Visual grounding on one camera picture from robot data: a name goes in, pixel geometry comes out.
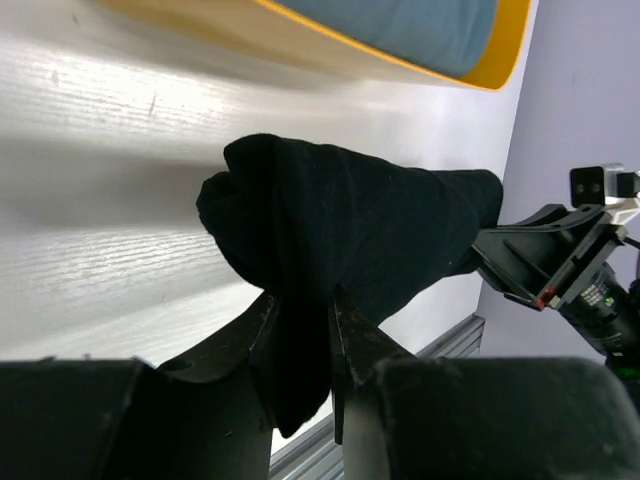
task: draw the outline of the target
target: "white table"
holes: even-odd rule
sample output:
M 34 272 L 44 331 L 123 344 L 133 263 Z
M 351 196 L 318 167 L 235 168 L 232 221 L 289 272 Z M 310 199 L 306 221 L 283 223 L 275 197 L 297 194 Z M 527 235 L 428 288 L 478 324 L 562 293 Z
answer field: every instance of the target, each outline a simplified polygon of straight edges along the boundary
M 242 312 L 259 292 L 194 207 L 242 135 L 502 176 L 528 50 L 492 94 L 266 64 L 87 0 L 4 0 L 0 32 L 2 359 L 158 364 Z M 416 352 L 475 311 L 480 287 L 444 280 L 382 328 Z

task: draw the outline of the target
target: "blue fabric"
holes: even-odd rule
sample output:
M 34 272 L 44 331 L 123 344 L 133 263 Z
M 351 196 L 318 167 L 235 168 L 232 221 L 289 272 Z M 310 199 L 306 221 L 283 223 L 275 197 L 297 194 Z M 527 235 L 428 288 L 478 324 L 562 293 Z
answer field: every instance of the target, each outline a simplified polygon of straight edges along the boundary
M 343 35 L 461 77 L 487 48 L 498 0 L 278 0 Z

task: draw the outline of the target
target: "yellow box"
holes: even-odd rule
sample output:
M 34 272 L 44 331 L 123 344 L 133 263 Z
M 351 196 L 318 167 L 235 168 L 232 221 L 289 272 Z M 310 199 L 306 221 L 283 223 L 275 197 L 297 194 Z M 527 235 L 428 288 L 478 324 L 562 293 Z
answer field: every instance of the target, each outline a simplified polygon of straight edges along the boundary
M 135 19 L 265 60 L 348 77 L 497 91 L 513 73 L 533 0 L 499 0 L 478 65 L 460 79 L 369 47 L 273 0 L 100 0 Z

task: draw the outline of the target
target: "yellow container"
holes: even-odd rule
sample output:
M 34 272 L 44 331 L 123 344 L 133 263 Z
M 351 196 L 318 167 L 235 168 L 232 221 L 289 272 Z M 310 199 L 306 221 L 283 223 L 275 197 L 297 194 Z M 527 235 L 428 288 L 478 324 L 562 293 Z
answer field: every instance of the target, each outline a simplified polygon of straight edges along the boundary
M 357 78 L 445 81 L 496 91 L 513 73 L 533 0 L 500 0 L 478 65 L 460 79 L 411 64 L 331 30 L 273 0 L 100 0 L 135 19 L 265 60 Z

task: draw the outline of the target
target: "black cloth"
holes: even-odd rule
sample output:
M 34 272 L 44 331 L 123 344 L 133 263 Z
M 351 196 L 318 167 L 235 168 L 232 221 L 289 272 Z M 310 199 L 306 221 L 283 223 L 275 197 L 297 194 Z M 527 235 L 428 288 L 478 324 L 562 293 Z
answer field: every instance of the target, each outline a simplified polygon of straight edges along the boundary
M 200 219 L 245 280 L 300 311 L 325 312 L 299 317 L 309 325 L 292 341 L 303 355 L 325 352 L 322 306 L 338 284 L 378 325 L 441 278 L 473 271 L 470 247 L 481 227 L 496 225 L 502 203 L 488 171 L 403 168 L 273 135 L 237 140 L 224 157 L 229 171 L 204 183 Z

